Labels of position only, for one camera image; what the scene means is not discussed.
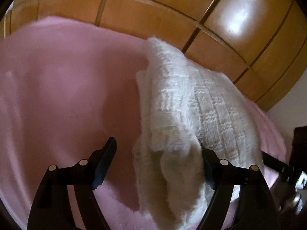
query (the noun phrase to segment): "metal rivet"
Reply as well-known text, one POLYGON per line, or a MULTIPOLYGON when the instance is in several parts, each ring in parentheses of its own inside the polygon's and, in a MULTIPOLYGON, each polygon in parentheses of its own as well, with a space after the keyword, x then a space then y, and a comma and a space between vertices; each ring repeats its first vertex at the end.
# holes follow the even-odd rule
POLYGON ((221 164, 221 165, 227 166, 228 163, 229 163, 229 162, 228 162, 226 159, 221 159, 221 160, 220 160, 220 164, 221 164))
POLYGON ((79 164, 80 164, 81 166, 87 165, 87 159, 82 159, 82 160, 79 162, 79 164))
POLYGON ((50 165, 49 166, 49 171, 54 171, 56 169, 56 166, 55 165, 50 165))
POLYGON ((258 168, 257 165, 252 165, 252 166, 251 166, 251 169, 252 169, 253 171, 258 171, 258 170, 259 170, 259 168, 258 168))

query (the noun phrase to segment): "white towel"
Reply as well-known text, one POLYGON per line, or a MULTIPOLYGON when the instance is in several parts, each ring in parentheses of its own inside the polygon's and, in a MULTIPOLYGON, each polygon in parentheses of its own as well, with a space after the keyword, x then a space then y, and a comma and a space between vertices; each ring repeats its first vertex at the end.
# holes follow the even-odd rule
MULTIPOLYGON (((143 214, 159 229, 189 229, 204 215, 213 190, 204 183, 201 147, 234 166, 263 170, 260 137, 244 97, 222 73, 147 40, 148 69, 137 73, 142 134, 135 170, 143 214)), ((232 200, 239 195, 235 187, 232 200)))

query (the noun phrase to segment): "white wall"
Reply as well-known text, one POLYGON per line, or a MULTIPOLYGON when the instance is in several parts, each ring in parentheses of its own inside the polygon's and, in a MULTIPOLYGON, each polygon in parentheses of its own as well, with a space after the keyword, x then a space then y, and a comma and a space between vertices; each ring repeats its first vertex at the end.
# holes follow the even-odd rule
POLYGON ((294 128, 307 125, 307 69, 267 114, 284 137, 288 150, 291 150, 294 128))

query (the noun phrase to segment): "pink bedsheet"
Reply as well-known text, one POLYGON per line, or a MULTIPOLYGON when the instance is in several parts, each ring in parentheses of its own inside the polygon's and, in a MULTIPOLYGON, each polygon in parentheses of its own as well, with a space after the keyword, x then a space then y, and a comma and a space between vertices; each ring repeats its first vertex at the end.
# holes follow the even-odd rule
MULTIPOLYGON (((95 191, 98 204, 111 229, 156 229, 138 211, 132 155, 140 134, 135 74, 147 66, 143 46, 142 39, 57 17, 0 40, 0 198, 22 229, 48 166, 72 166, 110 136, 118 152, 95 191)), ((262 149, 284 161, 279 132, 248 103, 262 149)), ((264 175, 269 186, 277 178, 269 169, 264 175)), ((84 228, 69 191, 76 224, 84 228)))

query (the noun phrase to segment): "textured towel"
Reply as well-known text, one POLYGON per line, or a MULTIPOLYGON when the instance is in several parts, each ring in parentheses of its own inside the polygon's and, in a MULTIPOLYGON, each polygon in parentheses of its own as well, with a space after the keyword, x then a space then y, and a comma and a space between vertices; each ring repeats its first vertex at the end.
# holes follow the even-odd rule
MULTIPOLYGON (((187 60, 156 38, 137 73, 142 135, 135 147, 141 210, 159 229, 189 229, 213 195, 197 138, 234 166, 263 170, 257 126, 242 94, 222 73, 187 60)), ((234 188, 232 200, 239 195, 234 188)))

